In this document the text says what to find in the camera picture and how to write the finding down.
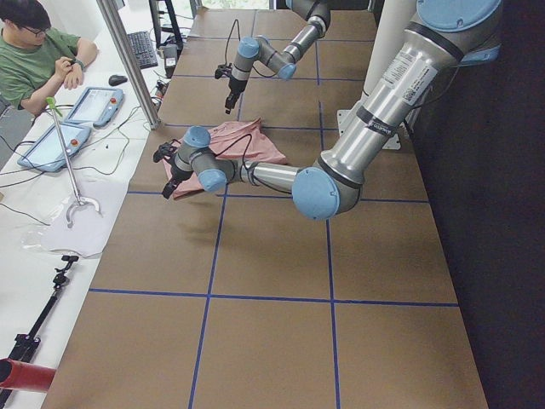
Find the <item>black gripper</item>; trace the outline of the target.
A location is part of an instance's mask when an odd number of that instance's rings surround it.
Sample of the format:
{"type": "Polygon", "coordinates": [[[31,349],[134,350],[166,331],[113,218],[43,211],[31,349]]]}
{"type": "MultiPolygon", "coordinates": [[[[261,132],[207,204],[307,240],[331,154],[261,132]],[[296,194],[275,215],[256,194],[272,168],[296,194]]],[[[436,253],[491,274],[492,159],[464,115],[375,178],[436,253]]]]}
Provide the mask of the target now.
{"type": "Polygon", "coordinates": [[[192,175],[191,168],[184,168],[175,162],[176,154],[181,143],[177,140],[167,141],[161,144],[155,153],[152,155],[154,163],[164,161],[170,166],[170,178],[165,184],[162,196],[165,199],[169,199],[178,186],[188,180],[192,175]]]}
{"type": "Polygon", "coordinates": [[[220,64],[215,69],[215,79],[229,78],[229,94],[225,101],[225,113],[230,114],[235,108],[238,98],[247,85],[247,72],[241,71],[235,63],[220,64]]]}

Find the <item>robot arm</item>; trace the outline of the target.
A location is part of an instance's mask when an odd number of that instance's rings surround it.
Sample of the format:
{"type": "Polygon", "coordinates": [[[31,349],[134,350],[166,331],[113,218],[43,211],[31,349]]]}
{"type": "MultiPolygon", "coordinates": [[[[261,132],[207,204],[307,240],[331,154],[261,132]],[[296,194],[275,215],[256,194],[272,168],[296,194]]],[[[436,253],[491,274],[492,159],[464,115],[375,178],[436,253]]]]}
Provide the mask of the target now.
{"type": "Polygon", "coordinates": [[[283,80],[289,80],[296,71],[296,63],[330,27],[330,6],[326,1],[292,0],[286,6],[299,15],[306,25],[281,51],[276,50],[264,36],[240,39],[233,63],[220,64],[215,78],[229,78],[229,95],[225,112],[229,114],[246,89],[254,64],[259,61],[283,80]]]}
{"type": "Polygon", "coordinates": [[[313,220],[351,210],[360,199],[365,169],[417,109],[436,76],[446,68],[497,57],[502,8],[500,1],[417,2],[392,62],[370,95],[353,106],[336,144],[309,167],[222,159],[210,149],[209,132],[192,126],[180,141],[160,145],[153,155],[170,170],[163,196],[196,176],[207,192],[243,181],[288,193],[295,207],[313,220]]]}

